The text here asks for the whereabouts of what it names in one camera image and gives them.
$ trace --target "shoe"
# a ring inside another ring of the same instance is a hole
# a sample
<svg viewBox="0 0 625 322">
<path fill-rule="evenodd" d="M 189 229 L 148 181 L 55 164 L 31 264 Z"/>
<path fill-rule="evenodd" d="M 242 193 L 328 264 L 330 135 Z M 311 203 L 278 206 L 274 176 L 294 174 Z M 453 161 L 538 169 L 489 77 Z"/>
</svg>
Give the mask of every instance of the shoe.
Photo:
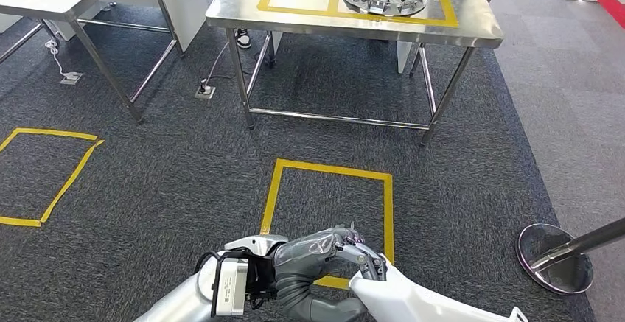
<svg viewBox="0 0 625 322">
<path fill-rule="evenodd" d="M 234 31 L 234 37 L 237 39 L 237 46 L 241 49 L 248 49 L 252 46 L 252 40 L 248 35 L 246 29 L 236 29 Z"/>
</svg>

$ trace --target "stanchion base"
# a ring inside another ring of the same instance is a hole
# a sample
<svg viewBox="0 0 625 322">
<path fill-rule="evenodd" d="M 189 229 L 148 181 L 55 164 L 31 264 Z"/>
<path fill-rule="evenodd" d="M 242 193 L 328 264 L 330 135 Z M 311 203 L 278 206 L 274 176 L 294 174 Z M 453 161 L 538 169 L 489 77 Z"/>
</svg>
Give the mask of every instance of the stanchion base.
<svg viewBox="0 0 625 322">
<path fill-rule="evenodd" d="M 562 295 L 579 294 L 593 283 L 593 264 L 586 254 L 572 256 L 544 270 L 531 263 L 552 248 L 573 239 L 568 232 L 549 224 L 533 224 L 521 231 L 517 256 L 527 274 L 547 290 Z"/>
</svg>

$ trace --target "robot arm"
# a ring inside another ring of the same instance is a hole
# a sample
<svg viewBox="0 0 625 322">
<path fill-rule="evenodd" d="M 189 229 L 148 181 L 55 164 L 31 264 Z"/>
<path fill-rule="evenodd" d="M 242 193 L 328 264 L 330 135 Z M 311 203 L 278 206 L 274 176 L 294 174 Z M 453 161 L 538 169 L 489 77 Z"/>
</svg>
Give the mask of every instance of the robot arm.
<svg viewBox="0 0 625 322">
<path fill-rule="evenodd" d="M 518 307 L 509 317 L 496 315 L 428 290 L 390 263 L 386 267 L 385 281 L 365 279 L 360 272 L 349 281 L 377 322 L 528 322 Z"/>
<path fill-rule="evenodd" d="M 365 312 L 377 322 L 528 322 L 516 307 L 503 317 L 412 282 L 365 246 L 353 226 L 291 242 L 278 235 L 246 237 L 224 248 L 208 253 L 210 258 L 198 262 L 193 276 L 135 322 L 213 321 L 242 315 L 245 301 L 255 309 L 274 298 L 291 318 L 309 322 L 350 322 Z M 341 260 L 360 267 L 349 282 L 357 298 L 328 301 L 313 296 L 310 285 Z"/>
<path fill-rule="evenodd" d="M 366 312 L 360 300 L 316 298 L 310 285 L 341 259 L 361 266 L 370 279 L 380 280 L 378 274 L 384 274 L 384 260 L 363 245 L 353 228 L 330 228 L 292 242 L 278 235 L 245 237 L 224 248 L 203 256 L 193 276 L 135 322 L 213 321 L 242 315 L 245 301 L 257 308 L 275 298 L 301 321 L 349 322 Z"/>
</svg>

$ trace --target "stainless steel table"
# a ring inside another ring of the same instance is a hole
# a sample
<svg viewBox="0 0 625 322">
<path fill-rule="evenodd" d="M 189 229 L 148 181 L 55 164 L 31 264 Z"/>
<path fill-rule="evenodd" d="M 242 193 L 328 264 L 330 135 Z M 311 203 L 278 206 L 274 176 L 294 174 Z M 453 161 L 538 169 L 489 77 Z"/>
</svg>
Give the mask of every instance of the stainless steel table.
<svg viewBox="0 0 625 322">
<path fill-rule="evenodd" d="M 426 130 L 422 144 L 430 139 L 475 47 L 497 48 L 503 40 L 503 33 L 488 0 L 429 0 L 425 9 L 410 17 L 356 13 L 343 0 L 213 0 L 206 12 L 206 20 L 211 26 L 226 28 L 241 103 L 250 128 L 254 126 L 252 113 L 293 116 Z M 268 59 L 272 63 L 275 58 L 273 35 L 267 33 L 254 72 L 246 83 L 234 42 L 234 28 L 418 43 L 417 55 L 423 65 L 431 120 L 427 124 L 418 124 L 251 107 L 249 99 L 260 66 L 263 60 Z M 424 43 L 468 47 L 440 101 L 436 100 L 432 90 Z"/>
<path fill-rule="evenodd" d="M 161 66 L 167 55 L 169 55 L 169 53 L 175 47 L 178 48 L 179 54 L 182 55 L 182 48 L 178 43 L 178 37 L 176 36 L 175 30 L 173 29 L 170 14 L 163 3 L 163 0 L 158 0 L 158 4 L 161 7 L 161 11 L 169 28 L 145 26 L 138 24 L 124 24 L 112 21 L 96 21 L 79 18 L 81 14 L 83 14 L 87 9 L 96 4 L 98 1 L 99 0 L 0 0 L 0 13 L 28 16 L 31 18 L 39 19 L 39 24 L 33 30 L 28 32 L 22 39 L 20 39 L 20 41 L 18 41 L 15 45 L 9 48 L 4 54 L 2 54 L 2 56 L 0 56 L 0 63 L 8 58 L 13 52 L 15 52 L 15 50 L 17 50 L 21 45 L 26 43 L 35 33 L 37 33 L 37 31 L 42 28 L 44 28 L 53 38 L 56 38 L 50 28 L 48 28 L 46 23 L 43 21 L 43 19 L 68 22 L 71 28 L 76 33 L 76 36 L 78 36 L 85 48 L 87 48 L 87 51 L 94 59 L 99 70 L 104 74 L 108 82 L 111 84 L 111 87 L 115 90 L 124 105 L 128 108 L 130 114 L 137 122 L 140 122 L 142 120 L 142 115 L 135 108 L 134 102 L 139 97 L 139 94 L 143 91 L 145 86 L 149 83 L 152 76 L 156 73 L 158 67 Z M 168 33 L 171 34 L 172 40 L 168 44 L 167 48 L 164 50 L 163 54 L 158 59 L 152 70 L 150 70 L 148 75 L 144 78 L 143 82 L 136 88 L 133 95 L 128 96 L 119 85 L 109 68 L 105 65 L 102 58 L 99 56 L 99 53 L 94 43 L 85 33 L 85 30 L 81 26 L 81 23 L 100 24 L 110 27 L 121 27 L 127 29 L 140 29 L 152 32 Z"/>
</svg>

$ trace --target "white cable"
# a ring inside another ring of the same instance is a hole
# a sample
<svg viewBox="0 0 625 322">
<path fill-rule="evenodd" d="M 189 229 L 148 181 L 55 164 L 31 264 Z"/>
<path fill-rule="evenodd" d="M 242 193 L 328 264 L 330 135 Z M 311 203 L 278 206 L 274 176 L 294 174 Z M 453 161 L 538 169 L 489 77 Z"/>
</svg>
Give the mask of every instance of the white cable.
<svg viewBox="0 0 625 322">
<path fill-rule="evenodd" d="M 44 46 L 50 50 L 50 54 L 55 59 L 55 62 L 57 62 L 57 65 L 59 66 L 59 74 L 61 74 L 67 80 L 78 80 L 78 78 L 81 76 L 81 73 L 77 73 L 75 71 L 70 71 L 69 73 L 63 73 L 63 67 L 60 65 L 60 62 L 57 59 L 57 54 L 58 54 L 57 43 L 54 40 L 50 40 L 50 41 L 47 41 L 46 44 L 44 44 Z"/>
<path fill-rule="evenodd" d="M 209 77 L 207 77 L 206 80 L 204 81 L 204 86 L 208 86 L 209 85 L 209 81 L 211 81 L 211 77 L 213 76 L 213 71 L 214 71 L 215 67 L 217 66 L 217 62 L 219 62 L 219 59 L 221 58 L 221 55 L 223 54 L 223 51 L 226 50 L 226 48 L 228 48 L 228 42 L 226 42 L 226 44 L 221 49 L 221 52 L 219 52 L 219 54 L 217 55 L 217 58 L 215 58 L 215 62 L 213 63 L 213 66 L 211 68 L 211 72 L 209 73 Z"/>
</svg>

